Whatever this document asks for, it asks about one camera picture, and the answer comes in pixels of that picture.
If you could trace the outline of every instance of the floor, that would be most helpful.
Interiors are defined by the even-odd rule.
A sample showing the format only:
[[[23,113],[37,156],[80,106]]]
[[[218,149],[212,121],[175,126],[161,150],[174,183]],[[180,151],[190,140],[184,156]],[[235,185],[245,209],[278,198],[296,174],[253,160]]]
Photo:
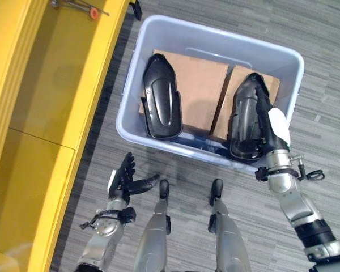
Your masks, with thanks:
[[[305,60],[292,118],[291,151],[305,155],[306,171],[326,179],[303,181],[340,239],[340,0],[141,0],[143,19],[163,14],[284,45]],[[132,144],[116,132],[115,119],[141,22],[129,9],[66,210],[52,271],[74,271],[91,230],[79,225],[106,204],[112,169],[131,151],[136,179],[161,173],[171,184],[168,214],[169,271],[214,271],[215,236],[208,233],[207,196],[214,178],[225,182],[224,203],[246,244],[253,272],[308,271],[312,266],[266,183],[254,176]],[[132,271],[136,247],[151,217],[158,189],[131,198],[137,221],[128,224],[110,271]]]

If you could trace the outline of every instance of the black cable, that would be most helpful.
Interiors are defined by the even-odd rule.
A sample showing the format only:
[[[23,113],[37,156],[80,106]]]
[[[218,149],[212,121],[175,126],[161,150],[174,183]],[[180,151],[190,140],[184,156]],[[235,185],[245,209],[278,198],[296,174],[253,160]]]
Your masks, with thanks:
[[[308,180],[323,180],[325,178],[325,174],[323,173],[322,170],[315,170],[315,171],[312,171],[312,172],[309,172],[307,175],[306,175],[306,178]]]
[[[325,178],[325,174],[323,173],[322,170],[315,170],[315,171],[312,171],[306,174],[305,166],[303,164],[299,164],[299,170],[301,174],[301,176],[298,178],[299,181],[303,179],[317,181],[317,180],[323,180]]]

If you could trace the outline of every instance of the plastic storage bin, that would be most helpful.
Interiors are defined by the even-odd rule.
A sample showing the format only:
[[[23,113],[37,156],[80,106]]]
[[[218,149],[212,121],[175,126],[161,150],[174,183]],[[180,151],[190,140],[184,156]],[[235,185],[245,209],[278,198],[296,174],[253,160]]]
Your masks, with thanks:
[[[138,109],[144,88],[143,72],[154,49],[227,63],[230,69],[243,65],[279,78],[274,105],[286,115],[288,124],[303,77],[302,56],[289,48],[166,16],[151,16],[141,26],[116,119],[120,136],[141,145],[253,172],[255,165],[225,158],[220,154],[226,150],[206,138],[181,133],[177,138],[160,141],[147,135]]]

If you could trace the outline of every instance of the silver metal cylinder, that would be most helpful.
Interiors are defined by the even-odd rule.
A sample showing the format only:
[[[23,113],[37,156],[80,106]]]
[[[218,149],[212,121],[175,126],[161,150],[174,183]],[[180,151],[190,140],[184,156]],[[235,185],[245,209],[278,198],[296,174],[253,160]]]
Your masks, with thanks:
[[[268,170],[289,168],[291,166],[288,150],[280,149],[267,153],[266,162]]]

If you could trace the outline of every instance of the yellow cabinet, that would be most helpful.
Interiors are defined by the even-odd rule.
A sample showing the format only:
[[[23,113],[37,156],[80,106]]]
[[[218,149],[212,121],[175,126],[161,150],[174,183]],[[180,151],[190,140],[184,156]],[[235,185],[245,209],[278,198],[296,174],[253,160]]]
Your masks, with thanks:
[[[48,0],[0,0],[3,271],[49,270],[130,0],[88,2],[109,16],[92,20]]]
[[[73,154],[73,149],[8,130],[0,161],[0,253],[16,259],[20,271],[27,271],[30,259],[48,255],[42,241],[53,235],[58,221]]]

